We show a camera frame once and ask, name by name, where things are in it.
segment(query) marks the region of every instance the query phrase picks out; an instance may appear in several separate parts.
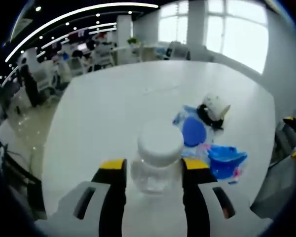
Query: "desk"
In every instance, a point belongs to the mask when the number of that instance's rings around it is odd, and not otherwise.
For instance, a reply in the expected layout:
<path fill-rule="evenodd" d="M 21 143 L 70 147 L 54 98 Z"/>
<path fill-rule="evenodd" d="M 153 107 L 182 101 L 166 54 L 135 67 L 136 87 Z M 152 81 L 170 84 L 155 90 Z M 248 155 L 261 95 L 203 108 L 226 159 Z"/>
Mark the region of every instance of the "desk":
<path fill-rule="evenodd" d="M 112 58 L 116 65 L 128 64 L 128 63 L 135 63 L 136 57 L 133 56 L 134 50 L 141 50 L 141 61 L 148 62 L 148 61 L 157 61 L 158 57 L 155 54 L 155 49 L 157 45 L 144 45 L 142 49 L 138 45 L 131 48 L 128 47 L 117 47 L 111 50 Z"/>
<path fill-rule="evenodd" d="M 57 210 L 61 197 L 77 184 L 90 181 L 104 160 L 127 158 L 130 164 L 144 123 L 157 118 L 171 122 L 182 104 L 197 106 L 209 91 L 231 104 L 225 130 L 214 142 L 248 153 L 247 168 L 234 186 L 252 204 L 273 149 L 273 97 L 248 77 L 224 65 L 155 61 L 113 67 L 72 80 L 57 107 L 44 151 L 42 188 L 47 215 Z M 134 185 L 128 167 L 126 206 L 133 204 L 140 211 L 125 206 L 123 228 L 127 225 L 145 229 L 149 236 L 171 229 L 173 235 L 166 236 L 184 236 L 184 209 L 176 206 L 182 202 L 181 191 L 178 196 L 169 197 L 172 206 L 159 203 L 152 208 L 150 203 L 140 202 L 143 194 L 129 195 L 131 188 Z M 133 214 L 131 225 L 128 213 Z"/>

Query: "ceiling light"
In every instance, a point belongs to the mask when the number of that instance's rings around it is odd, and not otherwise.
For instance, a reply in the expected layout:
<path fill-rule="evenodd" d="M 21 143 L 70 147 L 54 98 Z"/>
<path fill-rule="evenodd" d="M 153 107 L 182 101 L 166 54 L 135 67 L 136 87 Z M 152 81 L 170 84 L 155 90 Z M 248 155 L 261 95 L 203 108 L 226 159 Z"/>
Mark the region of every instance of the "ceiling light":
<path fill-rule="evenodd" d="M 36 58 L 39 58 L 40 56 L 44 55 L 45 53 L 46 53 L 46 51 L 39 53 L 38 55 L 36 55 Z"/>
<path fill-rule="evenodd" d="M 148 3 L 140 3 L 140 2 L 112 2 L 112 3 L 105 3 L 105 4 L 98 4 L 98 5 L 94 5 L 94 6 L 87 6 L 87 7 L 83 7 L 71 12 L 68 12 L 64 15 L 61 15 L 59 17 L 56 17 L 55 19 L 45 23 L 44 25 L 38 27 L 36 30 L 34 30 L 32 33 L 30 33 L 28 36 L 26 36 L 15 48 L 14 50 L 12 50 L 12 52 L 7 56 L 7 58 L 5 59 L 5 62 L 9 61 L 10 58 L 19 50 L 20 47 L 22 47 L 22 45 L 24 45 L 28 40 L 30 40 L 33 36 L 35 36 L 36 34 L 38 34 L 40 31 L 44 30 L 46 27 L 62 20 L 65 19 L 69 16 L 84 12 L 84 11 L 89 11 L 89 10 L 93 10 L 93 9 L 97 9 L 97 8 L 103 8 L 103 7 L 110 7 L 110 6 L 143 6 L 143 7 L 152 7 L 152 8 L 158 8 L 158 5 L 155 4 L 148 4 Z"/>
<path fill-rule="evenodd" d="M 116 24 L 117 24 L 116 22 L 105 23 L 105 24 L 101 24 L 101 25 L 90 26 L 90 27 L 88 27 L 88 29 L 89 29 L 89 30 L 92 30 L 92 29 L 95 29 L 95 28 L 98 28 L 98 27 L 114 26 L 114 25 L 116 25 Z"/>
<path fill-rule="evenodd" d="M 53 43 L 56 43 L 56 42 L 58 42 L 58 41 L 60 41 L 60 40 L 62 40 L 62 39 L 64 39 L 64 38 L 66 38 L 66 37 L 68 37 L 68 36 L 69 36 L 69 34 L 66 34 L 66 35 L 64 35 L 64 36 L 60 36 L 60 37 L 58 37 L 57 39 L 54 39 L 54 40 L 52 40 L 51 42 L 48 42 L 47 44 L 43 45 L 43 46 L 41 47 L 41 49 L 45 49 L 46 47 L 52 45 Z"/>
<path fill-rule="evenodd" d="M 13 73 L 15 73 L 16 70 L 18 70 L 18 68 L 19 68 L 19 66 L 16 66 L 15 69 L 12 68 L 13 71 L 10 72 L 10 74 L 6 77 L 6 79 L 5 79 L 4 82 L 2 83 L 2 86 L 4 86 L 8 80 L 11 80 L 11 77 L 12 77 Z"/>
<path fill-rule="evenodd" d="M 95 28 L 98 28 L 98 27 L 114 26 L 114 25 L 116 25 L 116 24 L 117 24 L 116 22 L 111 22 L 111 23 L 105 23 L 105 24 L 101 24 L 101 25 L 95 25 L 95 26 L 90 26 L 90 27 L 84 27 L 84 28 L 81 28 L 81 29 L 79 29 L 79 30 L 87 30 L 87 29 L 91 30 L 91 29 L 95 29 Z M 41 48 L 42 48 L 42 49 L 45 49 L 46 47 L 48 47 L 48 46 L 52 45 L 53 43 L 58 42 L 58 41 L 60 41 L 60 40 L 62 40 L 62 39 L 68 40 L 68 36 L 69 36 L 70 34 L 72 34 L 72 33 L 74 33 L 74 32 L 69 32 L 69 34 L 66 34 L 66 35 L 64 35 L 64 36 L 60 36 L 59 38 L 56 38 L 56 39 L 52 40 L 51 42 L 48 42 L 47 44 L 43 45 Z"/>
<path fill-rule="evenodd" d="M 68 42 L 69 42 L 69 40 L 68 40 L 68 39 L 66 39 L 66 40 L 64 40 L 64 41 L 60 42 L 60 44 L 66 44 L 66 43 L 68 43 Z"/>
<path fill-rule="evenodd" d="M 89 32 L 89 35 L 93 35 L 101 32 L 107 32 L 107 31 L 116 31 L 116 28 L 108 28 L 108 29 L 99 30 L 99 31 L 92 31 L 92 32 Z"/>

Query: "floor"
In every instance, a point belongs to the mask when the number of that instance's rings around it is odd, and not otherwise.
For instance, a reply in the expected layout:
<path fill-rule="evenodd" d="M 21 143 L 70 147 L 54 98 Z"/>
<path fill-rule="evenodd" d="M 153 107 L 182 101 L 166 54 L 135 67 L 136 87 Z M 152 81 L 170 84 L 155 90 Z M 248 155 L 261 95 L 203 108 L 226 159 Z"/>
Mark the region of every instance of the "floor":
<path fill-rule="evenodd" d="M 15 112 L 16 102 L 11 101 L 7 111 L 8 121 L 16 136 L 31 152 L 30 172 L 38 179 L 41 179 L 45 142 L 58 102 L 52 100 L 36 108 L 23 109 L 18 115 Z"/>

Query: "white jar lid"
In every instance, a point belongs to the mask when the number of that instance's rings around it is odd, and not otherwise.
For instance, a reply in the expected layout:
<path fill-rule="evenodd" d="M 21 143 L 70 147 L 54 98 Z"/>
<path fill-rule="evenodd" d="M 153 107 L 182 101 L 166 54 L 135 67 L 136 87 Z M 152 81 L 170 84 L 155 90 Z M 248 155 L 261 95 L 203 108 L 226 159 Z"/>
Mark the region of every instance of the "white jar lid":
<path fill-rule="evenodd" d="M 154 120 L 144 125 L 137 140 L 139 156 L 155 167 L 166 167 L 180 159 L 184 146 L 181 131 L 171 122 Z"/>

